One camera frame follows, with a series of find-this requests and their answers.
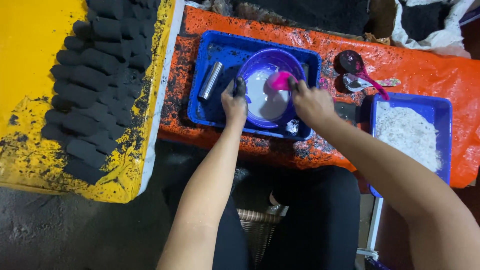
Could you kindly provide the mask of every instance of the metal cylinder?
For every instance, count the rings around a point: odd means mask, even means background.
[[[198,92],[198,97],[203,100],[208,100],[212,95],[212,92],[216,86],[216,82],[218,81],[218,76],[223,71],[223,64],[220,62],[215,62],[213,64],[212,70],[207,77],[207,81],[202,86],[200,92]]]

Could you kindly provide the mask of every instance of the orange tarp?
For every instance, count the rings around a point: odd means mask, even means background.
[[[338,74],[333,68],[335,56],[346,49],[362,55],[367,71],[374,79],[397,78],[402,84],[388,91],[447,98],[453,105],[452,187],[465,187],[477,176],[480,163],[480,61],[460,57],[441,57],[431,53],[360,42],[298,28],[262,24],[224,17],[186,7],[184,22],[172,59],[158,137],[212,147],[221,130],[192,123],[187,106],[192,85],[200,35],[206,30],[253,37],[316,51],[322,57],[324,86],[337,101],[360,106],[366,91],[343,94],[337,91]],[[364,130],[368,123],[359,123]],[[319,135],[306,142],[294,142],[244,133],[240,153],[250,159],[300,169],[337,165],[355,168]]]

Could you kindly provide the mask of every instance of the black pants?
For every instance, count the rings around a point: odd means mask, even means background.
[[[296,179],[280,179],[274,185],[275,199],[289,208],[260,269],[354,269],[360,222],[357,179],[337,166],[298,174]],[[218,227],[213,269],[251,268],[246,236],[230,196]]]

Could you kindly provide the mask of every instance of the white liquid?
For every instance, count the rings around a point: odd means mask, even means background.
[[[282,115],[290,99],[288,89],[275,91],[268,87],[266,81],[270,75],[257,71],[247,79],[247,96],[252,101],[248,104],[248,111],[266,120],[274,120]]]

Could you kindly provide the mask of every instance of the sack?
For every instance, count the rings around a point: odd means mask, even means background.
[[[407,6],[425,5],[442,0],[407,0]],[[428,35],[422,41],[415,41],[408,37],[402,27],[402,4],[399,0],[395,0],[396,15],[394,21],[394,29],[392,32],[392,41],[397,47],[428,50],[442,55],[456,55],[465,58],[471,58],[470,53],[465,51],[463,45],[462,31],[460,30],[459,21],[467,12],[474,0],[459,0],[450,10],[449,15],[445,18],[445,29],[435,31]]]

